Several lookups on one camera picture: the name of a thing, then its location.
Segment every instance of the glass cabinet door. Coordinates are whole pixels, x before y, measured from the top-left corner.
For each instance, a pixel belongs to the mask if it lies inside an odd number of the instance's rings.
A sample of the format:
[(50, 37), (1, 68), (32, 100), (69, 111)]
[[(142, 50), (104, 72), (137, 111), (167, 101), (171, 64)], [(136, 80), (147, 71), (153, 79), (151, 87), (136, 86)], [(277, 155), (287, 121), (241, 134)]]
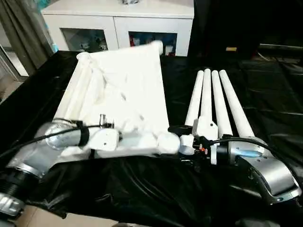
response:
[(70, 51), (99, 52), (107, 51), (107, 43), (103, 30), (61, 28)]
[(114, 21), (119, 48), (161, 40), (163, 54), (187, 56), (191, 19), (114, 17)]
[(128, 34), (130, 46), (139, 46), (154, 40), (161, 40), (163, 42), (163, 55), (176, 55), (176, 33), (128, 32)]
[(54, 44), (61, 51), (117, 50), (113, 17), (43, 15)]

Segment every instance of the gray curtain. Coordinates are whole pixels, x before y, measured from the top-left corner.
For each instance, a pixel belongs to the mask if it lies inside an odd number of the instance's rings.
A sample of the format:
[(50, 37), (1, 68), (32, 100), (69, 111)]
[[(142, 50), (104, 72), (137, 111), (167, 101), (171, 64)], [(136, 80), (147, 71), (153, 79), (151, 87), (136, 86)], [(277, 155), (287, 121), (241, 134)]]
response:
[(0, 21), (29, 75), (53, 55), (50, 37), (33, 0), (0, 0)]

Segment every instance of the white foam roller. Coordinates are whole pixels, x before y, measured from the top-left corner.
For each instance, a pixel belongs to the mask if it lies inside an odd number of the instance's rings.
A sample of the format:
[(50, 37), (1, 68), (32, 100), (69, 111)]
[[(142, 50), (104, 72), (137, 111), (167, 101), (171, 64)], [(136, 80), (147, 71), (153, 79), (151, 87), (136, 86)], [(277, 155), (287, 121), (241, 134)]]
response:
[(213, 91), (214, 91), (214, 106), (216, 109), (216, 118), (218, 125), (218, 134), (219, 134), (219, 138), (222, 138), (224, 134), (232, 135), (232, 128), (227, 114), (219, 73), (217, 70), (212, 71), (212, 82), (213, 82)]
[(212, 120), (212, 87), (211, 87), (211, 71), (204, 70), (202, 99), (201, 99), (201, 113), (208, 120)]
[(193, 94), (190, 99), (188, 112), (185, 120), (185, 125), (193, 126), (194, 120), (199, 116), (199, 107), (201, 100), (202, 84), (203, 84), (203, 71), (199, 71), (197, 74)]
[(251, 129), (250, 123), (243, 111), (243, 108), (238, 100), (238, 97), (232, 87), (232, 84), (225, 70), (220, 71), (220, 78), (223, 84), (224, 91), (228, 100), (228, 104), (232, 111), (232, 116), (235, 121), (237, 131), (240, 137), (254, 137), (255, 134)]

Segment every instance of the black cable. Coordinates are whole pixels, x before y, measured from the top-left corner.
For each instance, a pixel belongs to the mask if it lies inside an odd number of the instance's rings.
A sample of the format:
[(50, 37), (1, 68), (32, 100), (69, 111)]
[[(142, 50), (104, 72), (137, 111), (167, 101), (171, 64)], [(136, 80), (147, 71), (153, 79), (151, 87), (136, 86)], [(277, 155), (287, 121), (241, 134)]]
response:
[(252, 144), (258, 145), (260, 147), (263, 147), (263, 148), (271, 151), (272, 153), (276, 154), (275, 150), (273, 148), (271, 148), (270, 146), (268, 146), (264, 143), (261, 143), (257, 140), (248, 139), (248, 138), (231, 137), (231, 138), (227, 138), (227, 139), (213, 140), (213, 141), (210, 141), (210, 145), (213, 145), (215, 143), (226, 143), (226, 142), (231, 142), (231, 141), (252, 143)]
[(38, 142), (38, 141), (41, 141), (41, 140), (44, 140), (46, 138), (49, 138), (49, 137), (52, 137), (52, 136), (57, 136), (57, 135), (60, 135), (60, 134), (64, 134), (64, 133), (68, 133), (68, 132), (71, 132), (71, 131), (76, 131), (76, 130), (81, 130), (81, 129), (88, 129), (88, 128), (99, 128), (100, 125), (99, 124), (96, 124), (96, 125), (89, 125), (89, 126), (82, 126), (81, 128), (80, 127), (76, 127), (76, 128), (72, 128), (72, 129), (66, 129), (66, 130), (63, 130), (63, 131), (60, 131), (60, 132), (56, 132), (56, 133), (52, 133), (52, 134), (48, 134), (48, 135), (44, 135), (44, 136), (40, 136), (40, 137), (36, 137), (36, 138), (33, 138), (32, 140), (29, 140), (27, 142), (24, 142), (24, 143), (21, 143), (21, 144), (18, 144), (6, 151), (4, 151), (2, 154), (0, 154), (0, 159), (8, 154), (10, 154), (11, 152), (15, 151), (16, 149), (20, 149), (21, 147), (24, 147), (28, 144), (31, 144), (31, 143), (35, 143), (35, 142)]

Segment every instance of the table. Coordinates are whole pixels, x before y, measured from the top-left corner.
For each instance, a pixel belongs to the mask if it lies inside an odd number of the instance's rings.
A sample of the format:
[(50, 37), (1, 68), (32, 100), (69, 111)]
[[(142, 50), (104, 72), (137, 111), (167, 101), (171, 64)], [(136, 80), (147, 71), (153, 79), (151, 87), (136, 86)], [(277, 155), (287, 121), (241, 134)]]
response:
[[(57, 52), (0, 105), (2, 151), (32, 138), (52, 119), (76, 66), (76, 54)], [(197, 71), (226, 69), (256, 136), (274, 146), (303, 182), (301, 67), (185, 57), (162, 57), (161, 67), (170, 125), (184, 123)], [(150, 226), (233, 226), (243, 217), (300, 223), (303, 211), (292, 204), (268, 207), (231, 188), (241, 177), (238, 169), (198, 167), (149, 157), (58, 164), (28, 203), (62, 217), (72, 212)]]

